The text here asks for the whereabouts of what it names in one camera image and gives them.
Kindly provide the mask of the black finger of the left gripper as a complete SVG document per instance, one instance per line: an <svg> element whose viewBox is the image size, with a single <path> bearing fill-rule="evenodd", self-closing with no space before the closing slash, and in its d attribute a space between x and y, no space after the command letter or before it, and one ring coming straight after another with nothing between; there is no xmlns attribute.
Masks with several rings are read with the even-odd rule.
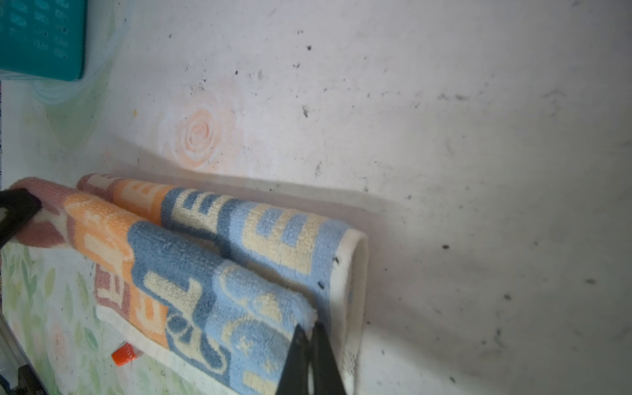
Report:
<svg viewBox="0 0 632 395"><path fill-rule="evenodd" d="M41 201L27 189L1 192L1 244L6 245L42 208Z"/></svg>

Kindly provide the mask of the striped lettered towel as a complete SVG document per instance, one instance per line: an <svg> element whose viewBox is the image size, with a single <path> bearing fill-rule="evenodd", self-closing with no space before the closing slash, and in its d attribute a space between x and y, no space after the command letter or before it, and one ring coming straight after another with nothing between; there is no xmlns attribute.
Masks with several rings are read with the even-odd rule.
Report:
<svg viewBox="0 0 632 395"><path fill-rule="evenodd" d="M321 322L356 389L365 233L309 212L108 174L35 177L41 210L15 235L97 266L97 317L205 392L276 394L296 326Z"/></svg>

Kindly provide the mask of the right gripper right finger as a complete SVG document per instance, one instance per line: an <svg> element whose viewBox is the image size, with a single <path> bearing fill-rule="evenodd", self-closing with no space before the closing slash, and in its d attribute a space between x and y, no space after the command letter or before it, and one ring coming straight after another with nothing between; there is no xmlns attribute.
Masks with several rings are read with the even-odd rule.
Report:
<svg viewBox="0 0 632 395"><path fill-rule="evenodd" d="M346 395L326 328L321 322L314 325L310 342L310 358L314 394Z"/></svg>

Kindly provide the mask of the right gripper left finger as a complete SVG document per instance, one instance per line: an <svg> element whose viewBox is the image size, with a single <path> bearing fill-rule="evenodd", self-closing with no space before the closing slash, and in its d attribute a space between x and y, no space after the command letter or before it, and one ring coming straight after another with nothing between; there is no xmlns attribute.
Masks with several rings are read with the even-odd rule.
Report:
<svg viewBox="0 0 632 395"><path fill-rule="evenodd" d="M308 395L309 363L309 340L302 327L297 325L276 395Z"/></svg>

